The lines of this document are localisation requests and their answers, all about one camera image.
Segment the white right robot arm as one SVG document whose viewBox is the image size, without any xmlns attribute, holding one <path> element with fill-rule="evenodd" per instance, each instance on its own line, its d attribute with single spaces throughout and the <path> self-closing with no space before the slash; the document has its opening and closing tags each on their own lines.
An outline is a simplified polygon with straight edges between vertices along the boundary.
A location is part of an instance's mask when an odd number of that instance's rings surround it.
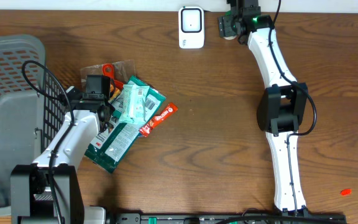
<svg viewBox="0 0 358 224">
<path fill-rule="evenodd" d="M 256 59 L 264 82 L 257 108 L 257 124 L 265 132 L 272 154 L 275 177 L 275 207 L 298 215 L 306 208 L 298 168 L 297 144 L 307 103 L 314 101 L 305 83 L 291 74 L 278 46 L 274 19 L 269 15 L 218 18 L 222 38 L 237 37 Z"/>
</svg>

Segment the white jar green lid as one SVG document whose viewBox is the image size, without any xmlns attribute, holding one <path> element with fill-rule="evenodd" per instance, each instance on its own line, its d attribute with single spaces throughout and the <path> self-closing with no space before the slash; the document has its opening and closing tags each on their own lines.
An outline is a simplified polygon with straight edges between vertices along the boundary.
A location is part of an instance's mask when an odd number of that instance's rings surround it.
<svg viewBox="0 0 358 224">
<path fill-rule="evenodd" d="M 224 38 L 226 40 L 233 40 L 237 37 L 236 23 L 231 11 L 225 13 L 224 22 Z"/>
</svg>

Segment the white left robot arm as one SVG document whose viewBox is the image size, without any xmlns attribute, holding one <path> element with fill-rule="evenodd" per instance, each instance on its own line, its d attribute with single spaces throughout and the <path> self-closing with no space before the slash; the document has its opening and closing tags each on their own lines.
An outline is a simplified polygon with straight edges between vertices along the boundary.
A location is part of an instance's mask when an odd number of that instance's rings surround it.
<svg viewBox="0 0 358 224">
<path fill-rule="evenodd" d="M 103 207 L 86 207 L 78 183 L 78 166 L 90 142 L 104 129 L 112 106 L 85 105 L 65 115 L 60 130 L 29 165 L 11 172 L 12 223 L 108 223 Z"/>
</svg>

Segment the green packaged item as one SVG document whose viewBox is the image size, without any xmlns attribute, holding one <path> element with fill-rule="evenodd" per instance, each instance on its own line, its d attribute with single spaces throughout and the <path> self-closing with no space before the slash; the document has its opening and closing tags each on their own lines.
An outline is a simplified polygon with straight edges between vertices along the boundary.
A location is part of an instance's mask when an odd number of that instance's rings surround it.
<svg viewBox="0 0 358 224">
<path fill-rule="evenodd" d="M 148 84 L 131 76 L 127 84 L 146 86 Z M 166 97 L 150 86 L 145 100 L 145 118 L 150 118 L 160 109 Z M 85 156 L 109 173 L 113 173 L 120 161 L 140 136 L 139 129 L 144 125 L 119 122 L 122 113 L 123 94 L 112 103 L 115 109 L 109 124 L 112 126 L 99 133 L 89 144 Z"/>
</svg>

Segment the red snack stick packet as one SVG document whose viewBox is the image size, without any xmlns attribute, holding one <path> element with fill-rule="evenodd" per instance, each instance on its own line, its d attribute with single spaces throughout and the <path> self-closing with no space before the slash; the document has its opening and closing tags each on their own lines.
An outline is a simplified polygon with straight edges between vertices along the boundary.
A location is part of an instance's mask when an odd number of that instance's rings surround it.
<svg viewBox="0 0 358 224">
<path fill-rule="evenodd" d="M 154 128 L 156 128 L 159 124 L 164 122 L 167 118 L 171 115 L 176 113 L 178 108 L 175 104 L 169 103 L 160 114 L 155 115 L 153 118 L 150 119 L 143 127 L 139 129 L 140 134 L 143 137 L 147 137 Z"/>
</svg>

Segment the red packaged item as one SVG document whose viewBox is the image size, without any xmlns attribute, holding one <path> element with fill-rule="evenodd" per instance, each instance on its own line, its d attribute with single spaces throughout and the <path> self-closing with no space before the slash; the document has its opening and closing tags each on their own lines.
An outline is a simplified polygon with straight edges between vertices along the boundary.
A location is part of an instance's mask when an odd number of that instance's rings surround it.
<svg viewBox="0 0 358 224">
<path fill-rule="evenodd" d="M 81 87 L 85 89 L 88 75 L 103 75 L 104 72 L 113 74 L 114 79 L 117 81 L 127 83 L 131 76 L 136 76 L 135 62 L 133 60 L 124 60 L 81 68 Z"/>
</svg>

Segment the pale green small packet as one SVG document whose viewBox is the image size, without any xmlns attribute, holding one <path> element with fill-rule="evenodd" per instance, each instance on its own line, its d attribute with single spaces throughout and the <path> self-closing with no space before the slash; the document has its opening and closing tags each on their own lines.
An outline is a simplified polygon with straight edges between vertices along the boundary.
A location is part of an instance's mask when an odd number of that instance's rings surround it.
<svg viewBox="0 0 358 224">
<path fill-rule="evenodd" d="M 123 88 L 123 106 L 120 123 L 143 124 L 145 120 L 145 102 L 149 86 L 126 84 Z"/>
</svg>

